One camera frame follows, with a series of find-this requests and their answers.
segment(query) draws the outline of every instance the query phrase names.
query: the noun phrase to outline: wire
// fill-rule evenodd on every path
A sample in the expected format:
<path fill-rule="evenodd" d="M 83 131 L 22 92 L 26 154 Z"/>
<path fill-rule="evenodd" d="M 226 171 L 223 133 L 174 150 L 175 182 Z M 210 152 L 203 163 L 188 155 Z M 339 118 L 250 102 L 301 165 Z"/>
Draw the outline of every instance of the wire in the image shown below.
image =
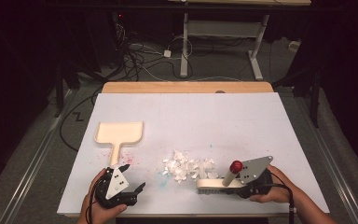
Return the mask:
<path fill-rule="evenodd" d="M 212 54 L 215 49 L 224 49 L 224 48 L 230 48 L 230 47 L 237 47 L 245 39 L 243 37 L 236 37 L 235 40 L 232 43 L 226 44 L 226 43 L 224 43 L 225 41 L 232 41 L 232 39 L 222 39 L 222 38 L 220 38 L 220 39 L 212 39 L 210 36 L 206 36 L 205 38 L 202 38 L 202 37 L 194 36 L 194 35 L 190 35 L 189 37 L 198 39 L 199 41 L 208 42 L 210 44 L 210 46 L 197 45 L 197 44 L 194 44 L 194 40 L 192 40 L 193 49 L 195 49 L 195 48 L 211 48 L 209 50 L 209 52 L 206 52 L 204 54 L 195 54 L 194 53 L 195 50 L 193 50 L 193 54 L 195 56 L 199 56 L 199 57 L 208 56 L 208 55 Z"/>
<path fill-rule="evenodd" d="M 153 74 L 151 74 L 150 72 L 149 72 L 149 70 L 147 70 L 145 67 L 143 67 L 141 64 L 138 64 L 138 66 L 140 66 L 141 68 L 143 68 L 151 77 L 153 77 L 154 79 L 156 79 L 156 80 L 159 80 L 159 81 L 166 81 L 166 82 L 169 82 L 169 80 L 165 80 L 165 79 L 161 79 L 161 78 L 158 78 L 158 77 L 155 77 L 155 76 L 153 76 Z"/>
<path fill-rule="evenodd" d="M 191 44 L 190 40 L 188 40 L 187 38 L 184 38 L 183 36 L 179 35 L 179 36 L 177 36 L 176 38 L 174 38 L 174 39 L 171 41 L 171 43 L 173 43 L 173 41 L 175 41 L 175 40 L 177 40 L 177 39 L 179 39 L 179 38 L 184 39 L 184 40 L 187 41 L 187 43 L 190 45 L 190 53 L 188 53 L 186 57 L 190 56 L 191 53 L 193 52 L 193 45 Z"/>
<path fill-rule="evenodd" d="M 170 64 L 171 67 L 172 67 L 173 75 L 175 75 L 175 70 L 173 69 L 173 63 L 170 63 L 170 62 L 159 62 L 159 63 L 168 63 L 168 64 Z M 151 68 L 151 67 L 153 67 L 153 66 L 155 66 L 155 65 L 157 65 L 157 64 L 159 64 L 159 63 L 155 63 L 155 64 L 152 64 L 152 65 L 150 65 L 150 66 L 148 66 L 148 67 L 144 67 L 144 69 Z"/>
<path fill-rule="evenodd" d="M 120 24 L 117 24 L 117 26 L 118 26 L 119 28 L 121 28 L 120 31 L 119 31 L 119 36 L 118 36 L 117 39 L 120 39 L 120 38 L 121 38 L 121 34 L 123 34 L 123 38 L 122 38 L 122 40 L 121 40 L 121 44 L 118 46 L 118 47 L 120 48 L 121 46 L 123 46 L 124 41 L 126 40 L 126 30 L 125 30 L 124 27 L 121 26 Z"/>
<path fill-rule="evenodd" d="M 77 108 L 78 108 L 79 106 L 81 106 L 82 104 L 84 104 L 86 101 L 91 100 L 91 103 L 92 103 L 93 105 L 95 105 L 95 102 L 93 101 L 93 98 L 97 96 L 97 93 L 96 93 L 96 92 L 98 92 L 101 88 L 102 88 L 102 86 L 99 87 L 91 96 L 89 96 L 89 97 L 83 99 L 80 103 L 78 103 L 77 105 L 75 105 L 75 106 L 65 115 L 65 117 L 64 117 L 63 120 L 62 120 L 62 123 L 61 123 L 61 125 L 60 125 L 60 138 L 61 138 L 61 140 L 63 141 L 63 143 L 64 143 L 66 146 L 68 146 L 69 148 L 71 148 L 71 149 L 72 149 L 73 151 L 75 151 L 75 152 L 78 152 L 79 149 L 73 147 L 72 145 L 70 145 L 70 144 L 65 140 L 65 138 L 63 137 L 63 133 L 62 133 L 63 124 L 66 122 L 66 120 L 68 119 L 68 117 L 69 117 L 70 115 L 72 115 L 72 113 L 74 112 L 74 110 L 77 109 Z"/>
<path fill-rule="evenodd" d="M 267 171 L 271 174 L 274 175 L 275 177 L 277 177 L 277 179 L 279 179 L 281 181 L 281 184 L 265 184 L 263 185 L 263 187 L 278 187 L 278 188 L 283 188 L 283 189 L 287 189 L 287 191 L 289 191 L 289 224 L 293 224 L 295 223 L 295 201 L 293 199 L 293 192 L 292 190 L 287 187 L 284 182 L 274 173 L 272 173 L 270 170 L 267 169 Z"/>
<path fill-rule="evenodd" d="M 224 79 L 242 82 L 242 80 L 236 79 L 234 77 L 205 77 L 205 78 L 195 79 L 195 80 L 191 80 L 191 81 L 202 81 L 202 80 L 215 79 L 215 78 L 224 78 Z"/>
<path fill-rule="evenodd" d="M 143 49 L 143 48 L 147 48 L 147 49 L 152 49 L 152 50 L 153 50 L 153 51 L 151 51 L 151 52 L 144 51 L 143 53 L 155 53 L 155 54 L 162 55 L 162 53 L 158 52 L 157 50 L 155 50 L 155 49 L 153 49 L 153 48 L 150 48 L 150 47 L 148 47 L 148 46 L 146 46 L 146 45 L 143 45 L 143 44 L 142 44 L 142 45 L 140 45 L 140 44 L 129 44 L 129 47 L 130 47 L 131 45 L 142 46 L 139 50 L 141 50 L 141 49 Z"/>
<path fill-rule="evenodd" d="M 94 199 L 94 194 L 95 194 L 95 190 L 97 189 L 97 185 L 100 184 L 102 180 L 103 180 L 103 176 L 101 176 L 97 180 L 97 182 L 95 182 L 94 186 L 92 186 L 91 194 L 89 195 L 89 206 L 87 207 L 86 214 L 85 214 L 86 221 L 88 224 L 92 224 L 92 205 L 96 203 L 93 202 L 92 200 Z"/>

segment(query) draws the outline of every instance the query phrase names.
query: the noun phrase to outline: white paper scraps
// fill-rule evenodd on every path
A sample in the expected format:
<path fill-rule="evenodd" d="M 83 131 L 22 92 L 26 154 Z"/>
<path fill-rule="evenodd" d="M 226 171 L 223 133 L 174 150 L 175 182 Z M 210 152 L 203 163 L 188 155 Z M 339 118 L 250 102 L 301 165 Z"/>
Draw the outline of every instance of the white paper scraps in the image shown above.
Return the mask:
<path fill-rule="evenodd" d="M 165 164 L 163 175 L 173 175 L 174 179 L 180 184 L 187 179 L 188 175 L 196 179 L 216 179 L 219 175 L 213 171 L 214 162 L 212 159 L 194 160 L 177 150 L 173 151 L 173 158 L 162 161 Z"/>

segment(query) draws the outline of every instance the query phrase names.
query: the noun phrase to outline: red ball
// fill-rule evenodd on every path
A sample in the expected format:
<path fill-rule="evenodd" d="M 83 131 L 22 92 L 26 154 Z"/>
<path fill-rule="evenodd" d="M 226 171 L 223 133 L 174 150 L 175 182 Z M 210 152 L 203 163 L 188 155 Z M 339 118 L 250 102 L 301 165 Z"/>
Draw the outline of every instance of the red ball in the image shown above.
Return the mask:
<path fill-rule="evenodd" d="M 229 166 L 229 171 L 231 171 L 231 173 L 236 175 L 237 173 L 239 173 L 242 170 L 242 168 L 243 168 L 243 165 L 242 165 L 241 161 L 234 161 Z"/>

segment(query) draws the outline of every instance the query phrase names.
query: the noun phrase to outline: white tabletop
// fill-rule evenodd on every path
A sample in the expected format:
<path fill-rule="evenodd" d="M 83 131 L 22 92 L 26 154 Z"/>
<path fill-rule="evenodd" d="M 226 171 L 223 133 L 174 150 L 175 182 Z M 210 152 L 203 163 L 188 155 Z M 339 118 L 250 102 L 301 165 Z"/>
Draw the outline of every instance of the white tabletop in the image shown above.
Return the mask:
<path fill-rule="evenodd" d="M 261 5 L 261 6 L 309 6 L 310 0 L 186 0 L 188 3 L 215 3 L 215 4 L 241 4 L 241 5 Z"/>
<path fill-rule="evenodd" d="M 99 122 L 142 121 L 142 140 L 123 147 L 119 165 L 138 203 L 121 217 L 268 217 L 288 213 L 288 204 L 252 203 L 236 195 L 199 195 L 191 178 L 178 184 L 161 175 L 173 151 L 213 159 L 224 175 L 235 160 L 273 156 L 279 167 L 325 212 L 328 207 L 298 143 L 278 93 L 101 93 L 76 156 L 59 214 L 76 216 L 90 181 L 108 166 L 110 146 L 94 141 Z"/>

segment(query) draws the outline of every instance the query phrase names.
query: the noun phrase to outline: gray carpet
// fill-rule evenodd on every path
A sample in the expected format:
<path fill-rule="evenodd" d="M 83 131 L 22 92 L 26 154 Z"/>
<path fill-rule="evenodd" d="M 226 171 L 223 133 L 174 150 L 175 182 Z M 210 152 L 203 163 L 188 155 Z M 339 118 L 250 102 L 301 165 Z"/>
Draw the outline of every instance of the gray carpet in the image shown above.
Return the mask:
<path fill-rule="evenodd" d="M 201 78 L 219 77 L 206 79 L 211 81 L 232 81 L 226 77 L 240 79 L 242 81 L 254 80 L 252 69 L 246 58 L 246 49 L 252 47 L 252 41 L 245 40 L 236 47 L 216 49 L 207 56 L 197 56 L 205 53 L 201 49 L 194 49 L 194 55 L 190 58 L 193 69 L 193 76 L 189 80 Z M 258 54 L 258 61 L 266 81 L 276 81 L 285 76 L 295 54 L 287 50 L 289 41 L 283 39 L 273 44 L 263 43 Z M 163 47 L 148 43 L 147 46 L 162 52 Z M 153 60 L 157 56 L 144 54 L 147 60 Z M 176 75 L 179 74 L 179 62 L 172 61 Z M 161 63 L 141 71 L 140 81 L 156 81 L 156 78 L 164 80 L 179 80 L 172 75 L 172 67 L 168 63 Z M 115 78 L 124 77 L 121 73 Z M 86 130 L 90 113 L 92 111 L 91 95 L 101 86 L 99 83 L 89 80 L 86 76 L 80 75 L 82 80 L 81 88 L 78 91 L 71 91 L 66 97 L 65 114 L 68 117 L 62 125 L 62 136 L 67 144 L 79 148 L 83 133 Z M 324 159 L 324 150 L 330 150 L 336 158 L 336 166 L 342 172 L 343 183 L 351 190 L 353 198 L 358 206 L 358 159 L 351 150 L 350 145 L 340 132 L 339 125 L 329 111 L 328 102 L 321 92 L 319 110 L 320 128 L 315 130 L 310 124 L 307 116 L 307 98 L 295 98 L 290 88 L 279 88 L 283 105 L 292 122 L 296 135 L 307 159 L 310 162 L 312 171 L 321 187 L 326 202 L 330 208 L 331 216 L 337 223 L 358 223 L 355 217 L 349 212 L 351 209 L 345 200 L 342 199 L 342 191 L 339 191 L 339 183 L 329 172 L 329 166 Z M 77 104 L 86 100 L 79 107 L 72 110 Z M 69 148 L 60 138 L 60 124 L 63 116 L 58 119 L 55 115 L 54 98 L 50 106 L 42 113 L 29 128 L 28 133 L 23 137 L 16 151 L 10 158 L 4 172 L 0 176 L 0 216 L 4 213 L 8 203 L 16 194 L 16 188 L 20 184 L 24 174 L 29 174 L 27 169 L 33 162 L 35 154 L 45 148 L 41 158 L 40 167 L 34 169 L 35 177 L 30 178 L 31 187 L 26 191 L 25 197 L 17 200 L 18 210 L 14 210 L 12 223 L 75 223 L 76 220 L 69 217 L 57 215 L 57 208 L 61 200 L 66 181 L 76 158 L 76 152 Z M 51 124 L 58 122 L 56 129 L 51 129 Z M 51 133 L 51 140 L 47 145 L 41 145 L 48 131 Z M 274 217 L 268 219 L 269 223 L 288 223 L 287 217 Z"/>

